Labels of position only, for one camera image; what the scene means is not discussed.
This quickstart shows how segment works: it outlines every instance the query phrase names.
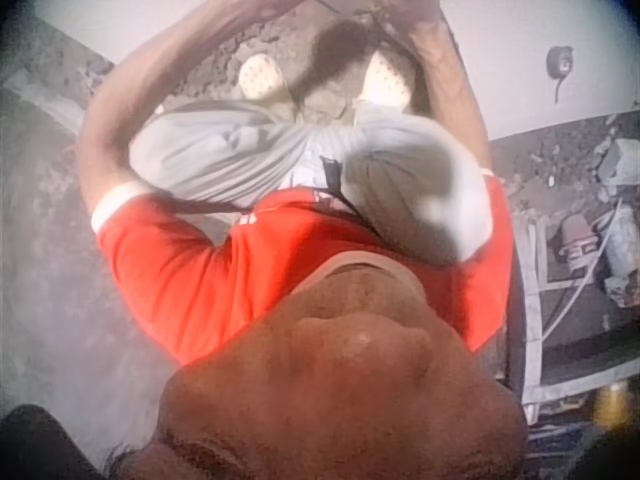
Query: cable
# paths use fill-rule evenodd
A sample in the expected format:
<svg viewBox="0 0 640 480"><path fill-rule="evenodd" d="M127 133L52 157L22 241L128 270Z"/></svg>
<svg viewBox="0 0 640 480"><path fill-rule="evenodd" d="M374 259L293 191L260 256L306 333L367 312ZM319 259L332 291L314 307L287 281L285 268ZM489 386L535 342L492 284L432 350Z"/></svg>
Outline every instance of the cable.
<svg viewBox="0 0 640 480"><path fill-rule="evenodd" d="M571 307L573 307L573 304L576 303L576 300L578 299L578 297L582 293L582 290L584 290L584 287L587 285L587 282L589 281L589 278L591 278L591 275L593 275L593 271L596 269L596 265L598 264L598 261L600 260L600 257L602 257L602 253L604 252L604 249L607 246L607 243L609 242L609 237L611 237L611 232L613 231L613 228L612 228L613 224L618 220L618 212L620 211L620 206L621 205L622 205L622 199L618 200L618 204L616 205L616 209L613 212L613 218L611 219L611 223L609 224L609 228L607 229L607 233L605 234L604 238L602 239L602 245L600 245L600 249L598 250L598 254L596 255L596 258L593 260L593 262L591 262L591 265L589 265L589 269L587 270L587 274L582 279L582 282L580 282L580 286L578 287L576 292L573 294L573 297L571 297L571 300L569 300L569 303L567 303L565 305L565 307L562 309L562 312L560 312L560 315L558 315L558 318L556 318L553 321L553 323L551 325L549 325L549 328L547 328L547 330L542 334L542 341L543 342L547 338L549 338L549 335L551 335L553 333L553 331L558 327L558 325L560 325L560 322L562 322L562 320L564 320L564 317L567 316L567 313L569 312L569 310L571 310Z"/></svg>

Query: hand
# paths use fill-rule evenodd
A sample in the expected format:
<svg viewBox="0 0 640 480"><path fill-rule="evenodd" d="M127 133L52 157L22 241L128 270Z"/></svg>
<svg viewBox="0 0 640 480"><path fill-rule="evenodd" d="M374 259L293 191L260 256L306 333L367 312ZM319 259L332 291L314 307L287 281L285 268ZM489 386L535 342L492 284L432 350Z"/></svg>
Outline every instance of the hand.
<svg viewBox="0 0 640 480"><path fill-rule="evenodd" d="M401 33L441 20L440 0L375 0L386 18Z"/></svg>
<svg viewBox="0 0 640 480"><path fill-rule="evenodd" d="M240 0L249 6L250 11L257 15L256 22L266 22L281 17L289 10L293 10L305 0Z"/></svg>

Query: concrete floor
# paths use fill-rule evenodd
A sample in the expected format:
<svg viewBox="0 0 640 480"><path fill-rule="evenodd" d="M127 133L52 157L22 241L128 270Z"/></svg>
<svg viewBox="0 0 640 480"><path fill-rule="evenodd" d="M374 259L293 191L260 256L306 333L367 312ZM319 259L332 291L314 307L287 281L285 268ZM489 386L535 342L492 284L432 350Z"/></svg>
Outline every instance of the concrete floor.
<svg viewBox="0 0 640 480"><path fill-rule="evenodd" d="M281 64L307 121L348 122L379 36L366 23L335 23L329 12L309 5L296 17L227 42L165 108L233 98L242 61L268 52ZM112 65L45 24L20 21L0 79L26 68L51 91L85 107ZM73 136L5 89L0 115L0 415L22 403L43 405L101 465L114 447L139 446L148 437L162 387L176 367L135 327L98 255L74 171ZM634 113L611 125L593 119L494 142L496 171L514 214L547 215L557 227L569 213L593 219L611 208L613 199L597 199L593 149L607 135L640 138L639 122ZM620 194L638 209L637 189ZM198 223L210 227L217 241L224 237L219 223ZM601 326L601 319L593 324ZM572 325L564 335L579 330Z"/></svg>

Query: man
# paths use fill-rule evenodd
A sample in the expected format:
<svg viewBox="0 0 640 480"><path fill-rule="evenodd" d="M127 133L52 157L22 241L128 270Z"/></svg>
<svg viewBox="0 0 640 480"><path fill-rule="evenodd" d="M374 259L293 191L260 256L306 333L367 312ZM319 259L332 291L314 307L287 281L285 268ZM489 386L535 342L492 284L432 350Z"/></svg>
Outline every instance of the man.
<svg viewBox="0 0 640 480"><path fill-rule="evenodd" d="M380 3L411 39L434 119L450 133L397 110L408 84L396 81L393 62L378 56L372 64L380 68L370 68L361 97L364 125L339 131L292 125L255 104L223 104L167 115L130 150L156 106L216 45L299 3L205 2L118 66L87 112L78 162L98 244L136 320L186 365L165 389L149 445L115 475L511 478L524 452L523 415L471 353L504 316L509 216L499 183L487 172L486 131L437 1ZM275 107L287 104L279 70L268 57L258 60L241 72L245 94L259 101L268 92ZM385 65L391 75L377 75ZM382 113L367 117L376 99L389 98L390 109L381 105ZM250 124L228 129L247 118ZM420 132L428 142L416 162ZM357 158L364 147L351 142L381 136L395 143ZM317 181L316 147L320 154L337 152L333 159L344 169L341 187L330 181L332 167L321 175L329 193L305 187ZM224 161L213 154L203 159L206 152L221 153ZM394 153L402 162L393 163ZM349 159L338 158L343 154ZM454 166L436 169L450 188L438 191L443 185L436 182L418 188L427 192L426 203L402 211L368 189L369 178L376 191L402 199L398 182L409 190L414 177L428 183L421 166L432 165L431 154ZM358 162L370 168L358 173ZM477 178L482 191L469 197L460 186L476 189ZM439 201L429 200L430 189ZM486 199L491 218L477 223L481 242L465 243L469 233L460 237L465 226L457 215L475 225L474 199L477 216ZM175 216L175 200L252 213L215 247ZM412 249L412 226L409 234L402 226L380 232L380 211L390 221L396 212L414 216L418 237L445 232L426 250L414 245L414 258L444 266L400 253ZM438 244L449 253L438 257Z"/></svg>

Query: red t-shirt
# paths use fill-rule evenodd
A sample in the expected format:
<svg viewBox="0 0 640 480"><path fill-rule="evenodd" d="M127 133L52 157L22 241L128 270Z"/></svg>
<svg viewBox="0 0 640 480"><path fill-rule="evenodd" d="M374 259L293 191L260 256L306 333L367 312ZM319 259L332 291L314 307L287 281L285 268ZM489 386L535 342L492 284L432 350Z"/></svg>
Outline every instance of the red t-shirt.
<svg viewBox="0 0 640 480"><path fill-rule="evenodd" d="M475 350L500 328L513 239L499 182L487 177L494 231L464 264L434 267L394 253L307 188L283 190L243 217L219 248L160 197L136 197L98 233L116 284L142 328L179 362L207 355L269 312L327 260L373 252L408 267L428 303Z"/></svg>

